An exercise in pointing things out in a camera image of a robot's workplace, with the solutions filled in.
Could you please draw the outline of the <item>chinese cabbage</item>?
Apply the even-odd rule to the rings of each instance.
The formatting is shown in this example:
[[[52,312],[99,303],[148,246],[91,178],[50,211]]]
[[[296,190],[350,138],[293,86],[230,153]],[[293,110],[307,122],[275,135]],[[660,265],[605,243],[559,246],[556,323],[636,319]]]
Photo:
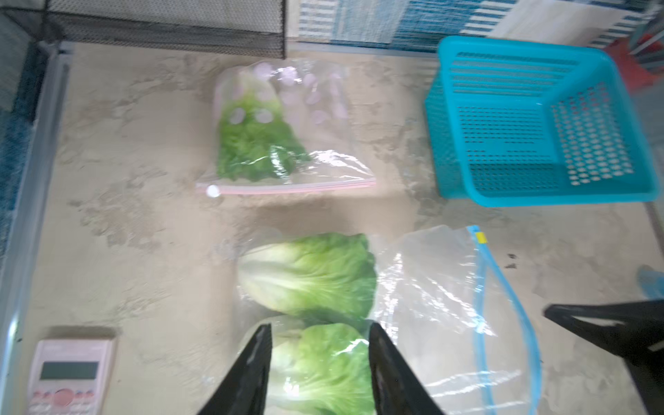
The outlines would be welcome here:
[[[270,406],[300,414],[373,414],[368,340],[344,323],[275,323]]]
[[[245,294],[290,316],[361,322],[377,289],[375,256],[363,233],[320,233],[262,245],[237,261]]]

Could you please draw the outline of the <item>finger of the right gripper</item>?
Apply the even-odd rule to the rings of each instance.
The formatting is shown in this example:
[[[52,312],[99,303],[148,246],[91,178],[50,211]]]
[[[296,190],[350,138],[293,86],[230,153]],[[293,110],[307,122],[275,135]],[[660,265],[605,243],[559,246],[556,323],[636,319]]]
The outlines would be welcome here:
[[[663,357],[663,302],[622,304],[551,304],[548,320],[614,356],[640,361]]]

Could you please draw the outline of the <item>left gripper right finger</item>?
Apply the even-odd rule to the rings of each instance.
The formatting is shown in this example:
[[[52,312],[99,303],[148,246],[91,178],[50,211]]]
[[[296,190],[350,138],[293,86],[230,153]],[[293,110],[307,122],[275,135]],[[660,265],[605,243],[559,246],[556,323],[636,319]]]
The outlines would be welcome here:
[[[369,330],[368,359],[377,415],[444,415],[384,328],[375,322]]]

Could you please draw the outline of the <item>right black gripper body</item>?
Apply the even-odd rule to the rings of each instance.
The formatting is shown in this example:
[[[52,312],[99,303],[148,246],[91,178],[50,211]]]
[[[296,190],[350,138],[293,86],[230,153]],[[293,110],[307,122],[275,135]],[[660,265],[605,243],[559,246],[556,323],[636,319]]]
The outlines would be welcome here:
[[[664,415],[663,355],[645,354],[624,360],[631,379],[649,415]]]

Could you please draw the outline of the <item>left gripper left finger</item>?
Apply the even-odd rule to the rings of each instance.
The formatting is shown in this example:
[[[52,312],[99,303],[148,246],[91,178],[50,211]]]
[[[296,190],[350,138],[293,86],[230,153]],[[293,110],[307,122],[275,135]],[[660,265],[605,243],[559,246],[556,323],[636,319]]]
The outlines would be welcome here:
[[[199,415],[263,415],[271,367],[271,325],[261,324]]]

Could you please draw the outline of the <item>clear blue-zip bag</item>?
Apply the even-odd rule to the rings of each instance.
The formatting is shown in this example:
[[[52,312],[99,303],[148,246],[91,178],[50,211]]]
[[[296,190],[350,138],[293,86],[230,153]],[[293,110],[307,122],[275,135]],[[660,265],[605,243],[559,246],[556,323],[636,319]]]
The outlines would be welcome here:
[[[235,262],[240,344],[261,324],[344,323],[369,346],[375,322],[444,413],[536,413],[542,391],[538,342],[481,229],[439,226],[393,242],[366,236],[378,282],[373,308],[361,322],[290,316],[257,304],[238,282],[239,257],[298,238],[275,234],[253,241]]]

